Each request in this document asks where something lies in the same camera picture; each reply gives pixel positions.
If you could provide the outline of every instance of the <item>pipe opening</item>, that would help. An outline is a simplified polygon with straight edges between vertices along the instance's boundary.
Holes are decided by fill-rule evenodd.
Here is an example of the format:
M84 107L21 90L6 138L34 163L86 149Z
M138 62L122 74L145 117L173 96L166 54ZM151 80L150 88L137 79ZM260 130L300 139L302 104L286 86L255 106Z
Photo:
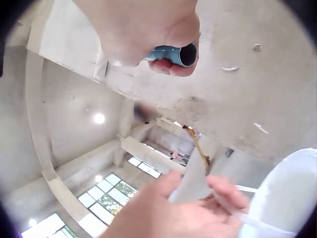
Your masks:
M196 46L192 43L182 47L179 52L179 58L183 65L190 67L194 64L196 60L197 49Z

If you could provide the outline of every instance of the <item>window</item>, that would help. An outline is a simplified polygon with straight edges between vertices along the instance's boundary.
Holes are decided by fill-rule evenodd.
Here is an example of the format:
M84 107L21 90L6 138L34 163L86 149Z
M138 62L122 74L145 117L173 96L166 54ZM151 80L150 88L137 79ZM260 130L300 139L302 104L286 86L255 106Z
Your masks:
M131 157L128 160L129 163L133 164L135 167L138 167L139 169L143 170L144 172L148 173L149 175L153 176L154 178L158 178L162 172L156 170L152 166L142 162L137 157Z
M147 144L145 144L145 143L142 143L143 145L146 145L146 147L148 147L148 148L150 148L151 150L155 150L152 146L149 146L149 145L147 145Z
M157 150L157 149L155 150L155 152L158 153L158 154L160 154L160 155L162 155L162 156L164 156L164 157L167 158L167 159L170 159L170 158L171 158L170 156L168 156L168 155L166 155L166 154L160 152L160 151Z
M23 238L78 238L56 213L24 231L21 235Z
M180 127L182 127L182 125L179 124L177 121L175 121L174 124L175 124L175 125L178 125L178 126L180 126Z
M104 224L110 225L114 216L126 205L137 190L121 180L117 175L110 174L96 186L78 197Z

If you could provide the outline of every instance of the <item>blue pipe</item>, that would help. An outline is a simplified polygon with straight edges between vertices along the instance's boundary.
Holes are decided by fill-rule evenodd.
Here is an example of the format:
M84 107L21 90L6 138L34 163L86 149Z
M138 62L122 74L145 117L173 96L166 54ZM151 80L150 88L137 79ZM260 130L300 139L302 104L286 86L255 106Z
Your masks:
M173 46L161 45L155 47L151 54L148 55L145 60L161 60L168 59L174 64L178 64L182 67L190 67L196 60L197 49L192 43L185 47L176 48Z

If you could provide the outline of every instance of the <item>ceiling light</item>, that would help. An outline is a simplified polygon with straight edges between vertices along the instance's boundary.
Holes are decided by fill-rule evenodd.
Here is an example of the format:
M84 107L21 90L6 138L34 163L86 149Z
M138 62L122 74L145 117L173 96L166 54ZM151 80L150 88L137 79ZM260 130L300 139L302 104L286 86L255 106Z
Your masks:
M30 225L31 227L36 226L36 225L37 225L36 220L30 219L30 220L29 220L29 225Z
M102 177L100 175L96 175L95 180L96 180L96 182L101 182Z
M94 117L94 121L97 123L97 124L102 124L105 122L105 116L101 113L98 113L95 115Z
M178 126L180 126L180 127L182 127L182 125L179 124L178 122L174 122L174 124L175 124L175 125L178 125Z

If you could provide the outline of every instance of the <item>hand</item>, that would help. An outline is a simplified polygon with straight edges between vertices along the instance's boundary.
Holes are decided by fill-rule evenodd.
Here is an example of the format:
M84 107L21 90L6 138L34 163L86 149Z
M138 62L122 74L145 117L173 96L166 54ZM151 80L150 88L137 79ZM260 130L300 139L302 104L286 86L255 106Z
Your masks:
M105 232L107 238L234 238L242 223L210 195L188 203L170 203L167 198L180 183L176 171L141 190L116 215ZM209 187L234 207L247 212L249 200L226 178L208 176Z
M74 0L96 29L106 58L116 65L136 66L160 45L184 47L199 43L197 0ZM149 62L150 69L174 76L189 76L166 59Z

